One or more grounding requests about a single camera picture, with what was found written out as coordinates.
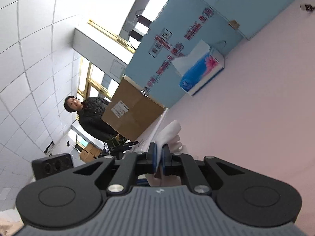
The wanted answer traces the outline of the blue tissue box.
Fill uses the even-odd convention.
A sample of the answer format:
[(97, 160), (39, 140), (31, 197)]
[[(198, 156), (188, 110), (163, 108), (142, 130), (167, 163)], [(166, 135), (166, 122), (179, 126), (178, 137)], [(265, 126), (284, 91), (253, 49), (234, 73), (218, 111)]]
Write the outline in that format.
[(181, 77), (179, 87), (194, 96), (225, 68), (224, 56), (201, 40), (190, 54), (172, 62)]

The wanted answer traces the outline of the white tissue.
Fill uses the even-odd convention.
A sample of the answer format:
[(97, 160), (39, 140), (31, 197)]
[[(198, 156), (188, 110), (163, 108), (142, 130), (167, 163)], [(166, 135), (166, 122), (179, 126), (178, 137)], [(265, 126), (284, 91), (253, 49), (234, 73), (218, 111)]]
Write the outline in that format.
[(151, 187), (165, 187), (165, 186), (179, 186), (181, 179), (178, 176), (170, 175), (165, 176), (162, 173), (161, 160), (162, 160), (162, 147), (167, 144), (170, 153), (186, 153), (188, 154), (187, 146), (180, 142), (179, 132), (181, 125), (177, 120), (168, 124), (162, 131), (160, 131), (155, 138), (157, 146), (157, 161), (154, 174), (146, 174), (146, 179)]

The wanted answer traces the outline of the spare black handheld gripper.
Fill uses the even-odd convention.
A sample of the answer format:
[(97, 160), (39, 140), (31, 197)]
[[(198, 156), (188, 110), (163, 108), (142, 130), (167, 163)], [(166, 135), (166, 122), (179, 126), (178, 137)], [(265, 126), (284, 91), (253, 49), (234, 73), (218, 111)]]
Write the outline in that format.
[(121, 135), (116, 135), (110, 138), (104, 143), (104, 148), (101, 151), (103, 156), (114, 156), (117, 160), (122, 159), (125, 152), (132, 149), (133, 146), (137, 145), (138, 141), (130, 142)]

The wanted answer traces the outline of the light blue foam board partition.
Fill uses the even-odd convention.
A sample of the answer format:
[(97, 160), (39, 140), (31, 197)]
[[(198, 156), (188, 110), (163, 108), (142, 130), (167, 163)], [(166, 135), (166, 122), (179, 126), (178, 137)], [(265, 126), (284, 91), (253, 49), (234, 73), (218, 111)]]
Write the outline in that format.
[(200, 41), (227, 55), (294, 0), (168, 0), (142, 38), (126, 75), (166, 107), (184, 95), (172, 62)]

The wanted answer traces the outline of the brown cardboard box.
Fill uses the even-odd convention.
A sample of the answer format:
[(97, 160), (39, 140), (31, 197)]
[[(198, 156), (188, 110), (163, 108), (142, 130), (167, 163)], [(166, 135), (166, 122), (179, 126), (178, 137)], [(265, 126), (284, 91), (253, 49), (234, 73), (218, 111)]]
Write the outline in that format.
[(135, 141), (164, 112), (164, 106), (142, 93), (142, 88), (123, 76), (102, 120), (128, 140)]

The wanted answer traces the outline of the person in black jacket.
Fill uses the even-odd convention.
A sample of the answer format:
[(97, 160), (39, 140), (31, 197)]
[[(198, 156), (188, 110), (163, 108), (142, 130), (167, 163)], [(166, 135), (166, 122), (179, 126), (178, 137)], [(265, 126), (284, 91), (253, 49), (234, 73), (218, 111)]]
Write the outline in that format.
[(121, 146), (127, 139), (102, 119), (108, 105), (109, 102), (100, 97), (89, 97), (81, 102), (75, 96), (68, 96), (64, 101), (65, 110), (77, 113), (79, 124), (88, 134), (104, 143), (112, 143), (114, 147)]

